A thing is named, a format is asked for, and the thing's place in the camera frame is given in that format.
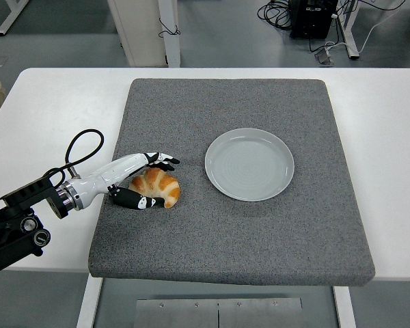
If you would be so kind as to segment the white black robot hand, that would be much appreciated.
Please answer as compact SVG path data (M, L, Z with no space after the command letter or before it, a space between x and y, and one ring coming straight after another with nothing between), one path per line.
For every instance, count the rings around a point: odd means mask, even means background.
M75 210L87 208L99 194L109 193L126 178L145 166L158 167L163 171L173 171L172 164L180 161L161 152L137 153L123 156L110 162L89 176L71 178L62 185Z

